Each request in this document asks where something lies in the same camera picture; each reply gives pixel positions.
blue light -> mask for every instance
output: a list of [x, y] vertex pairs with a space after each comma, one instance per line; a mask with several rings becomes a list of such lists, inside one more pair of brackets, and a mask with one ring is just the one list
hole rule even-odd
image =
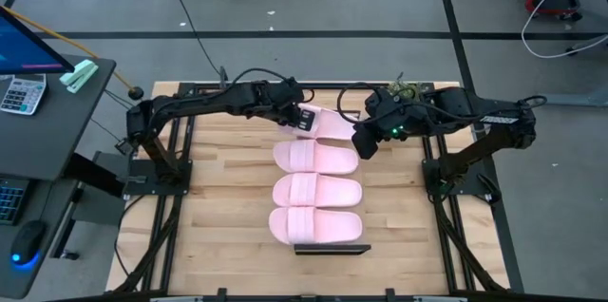
[[36, 266], [36, 262], [38, 261], [38, 258], [40, 258], [40, 253], [36, 253], [36, 255], [34, 256], [34, 258], [31, 259], [31, 261], [27, 262], [26, 264], [17, 264], [15, 262], [12, 263], [12, 266], [19, 270], [19, 271], [31, 271], [34, 266]]

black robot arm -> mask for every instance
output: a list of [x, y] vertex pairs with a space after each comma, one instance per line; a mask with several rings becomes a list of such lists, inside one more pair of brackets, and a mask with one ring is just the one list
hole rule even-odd
[[404, 96], [382, 87], [367, 98], [370, 117], [356, 122], [352, 136], [362, 159], [371, 158], [381, 141], [451, 134], [477, 122], [491, 124], [487, 136], [459, 153], [439, 159], [441, 179], [452, 181], [464, 175], [470, 164], [500, 149], [524, 149], [536, 138], [534, 106], [528, 102], [543, 97], [511, 103], [482, 99], [460, 87], [424, 93], [416, 87], [411, 90], [410, 96]]
[[126, 114], [128, 141], [141, 146], [155, 164], [157, 179], [165, 184], [181, 182], [182, 168], [175, 154], [158, 139], [164, 125], [178, 117], [225, 112], [247, 119], [260, 117], [279, 125], [310, 129], [313, 119], [301, 119], [297, 104], [304, 93], [294, 78], [271, 84], [267, 81], [234, 83], [217, 92], [189, 92], [186, 96], [160, 96], [143, 101]]

desk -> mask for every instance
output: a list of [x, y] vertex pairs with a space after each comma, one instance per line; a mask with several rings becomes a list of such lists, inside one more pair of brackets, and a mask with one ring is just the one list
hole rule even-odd
[[[82, 56], [65, 58], [74, 65], [87, 59]], [[34, 116], [0, 113], [0, 151], [3, 154], [0, 156], [0, 176], [38, 179], [31, 187], [18, 223], [0, 226], [0, 296], [23, 298], [28, 294], [76, 191], [75, 179], [60, 177], [116, 65], [111, 60], [93, 61], [100, 68], [77, 94], [67, 92], [59, 82], [60, 75], [50, 74], [47, 76], [49, 90]], [[0, 94], [4, 94], [9, 83], [0, 82]], [[47, 225], [39, 259], [30, 270], [17, 271], [10, 263], [10, 246], [20, 227], [38, 218]]]
[[[153, 95], [172, 95], [178, 86], [156, 83]], [[313, 104], [335, 108], [337, 92], [317, 89]], [[369, 95], [368, 90], [349, 92], [343, 108], [365, 113]], [[167, 125], [161, 133], [165, 146], [169, 133]], [[192, 181], [181, 206], [169, 294], [215, 295], [222, 287], [229, 295], [382, 295], [385, 288], [394, 288], [397, 294], [447, 293], [437, 224], [424, 188], [421, 139], [383, 142], [378, 153], [361, 160], [350, 175], [364, 187], [363, 201], [354, 211], [365, 225], [360, 241], [371, 245], [359, 256], [296, 256], [271, 235], [271, 192], [286, 175], [276, 166], [272, 149], [276, 142], [293, 139], [262, 119], [247, 121], [227, 114], [196, 118]], [[468, 129], [446, 140], [452, 152], [472, 142]], [[438, 153], [436, 144], [434, 152]], [[123, 219], [118, 249], [128, 269], [148, 247], [156, 200], [143, 198]], [[458, 200], [471, 251], [508, 287], [490, 207], [474, 197]], [[152, 288], [159, 284], [162, 255], [161, 251]], [[457, 281], [464, 287], [456, 251], [452, 255]], [[114, 258], [106, 287], [111, 290], [123, 281]]]

stapler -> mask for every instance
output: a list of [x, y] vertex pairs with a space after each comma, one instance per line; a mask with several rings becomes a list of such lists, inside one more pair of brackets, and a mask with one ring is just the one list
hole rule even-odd
[[59, 81], [67, 86], [69, 92], [76, 93], [97, 72], [98, 68], [99, 66], [92, 61], [84, 60], [74, 67], [74, 72], [62, 75]]

white cable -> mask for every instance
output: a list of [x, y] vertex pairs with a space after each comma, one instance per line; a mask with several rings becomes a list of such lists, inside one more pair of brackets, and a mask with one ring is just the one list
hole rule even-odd
[[541, 2], [536, 6], [536, 8], [534, 9], [534, 11], [530, 14], [530, 17], [528, 17], [528, 21], [525, 22], [525, 25], [523, 26], [523, 29], [522, 29], [522, 41], [523, 41], [523, 45], [528, 49], [528, 51], [532, 55], [534, 55], [536, 57], [539, 57], [541, 59], [557, 59], [557, 58], [560, 58], [560, 57], [564, 57], [564, 56], [568, 56], [568, 55], [571, 55], [571, 54], [574, 54], [574, 53], [578, 53], [579, 51], [583, 51], [583, 50], [589, 49], [591, 47], [595, 47], [595, 46], [601, 45], [602, 43], [608, 41], [608, 35], [606, 35], [606, 37], [604, 37], [601, 40], [595, 42], [593, 45], [582, 47], [580, 49], [574, 49], [574, 50], [565, 52], [563, 54], [540, 55], [540, 54], [536, 53], [534, 50], [532, 50], [532, 48], [530, 48], [530, 46], [528, 45], [528, 43], [525, 41], [524, 34], [525, 34], [525, 30], [528, 28], [528, 25], [530, 24], [530, 21], [532, 21], [532, 18], [534, 18], [534, 15], [536, 15], [536, 12], [539, 10], [539, 8], [541, 7], [542, 3], [544, 3], [544, 1], [545, 0], [541, 0]]

